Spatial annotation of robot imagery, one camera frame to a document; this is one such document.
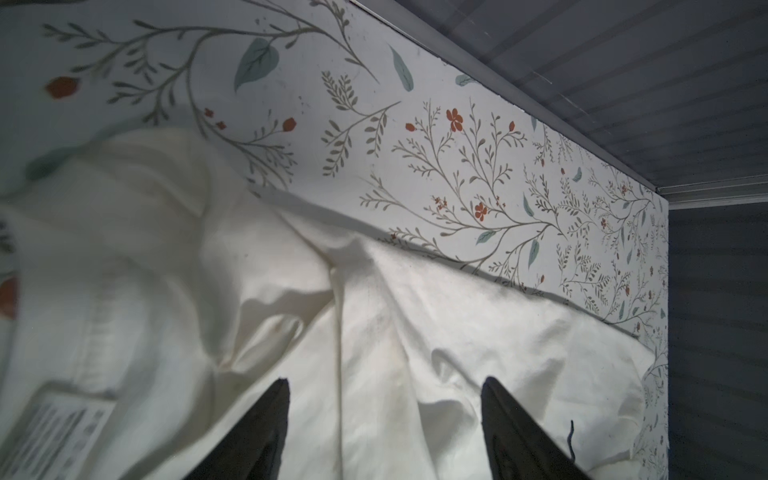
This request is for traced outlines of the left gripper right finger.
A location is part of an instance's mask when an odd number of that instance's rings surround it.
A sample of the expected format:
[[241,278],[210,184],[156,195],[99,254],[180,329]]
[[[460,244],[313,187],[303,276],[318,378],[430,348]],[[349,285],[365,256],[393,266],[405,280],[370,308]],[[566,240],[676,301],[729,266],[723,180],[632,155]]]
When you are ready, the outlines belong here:
[[571,443],[563,452],[494,377],[481,390],[482,428],[494,480],[579,479]]

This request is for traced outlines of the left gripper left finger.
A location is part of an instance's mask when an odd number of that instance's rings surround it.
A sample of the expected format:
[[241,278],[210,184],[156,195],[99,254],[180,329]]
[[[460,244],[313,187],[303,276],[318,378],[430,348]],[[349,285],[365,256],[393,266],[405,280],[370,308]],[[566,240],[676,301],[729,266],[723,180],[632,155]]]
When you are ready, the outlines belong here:
[[289,382],[278,379],[186,479],[277,479],[288,432],[289,406]]

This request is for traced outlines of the white printed t shirt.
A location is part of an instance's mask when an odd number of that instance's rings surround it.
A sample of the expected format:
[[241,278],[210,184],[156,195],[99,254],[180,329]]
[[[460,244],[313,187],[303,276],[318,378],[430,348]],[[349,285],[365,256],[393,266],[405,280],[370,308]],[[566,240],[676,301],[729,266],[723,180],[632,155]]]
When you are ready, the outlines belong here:
[[1,218],[5,479],[186,479],[278,379],[277,479],[493,479],[487,377],[588,479],[639,475],[646,347],[268,205],[183,130],[90,145]]

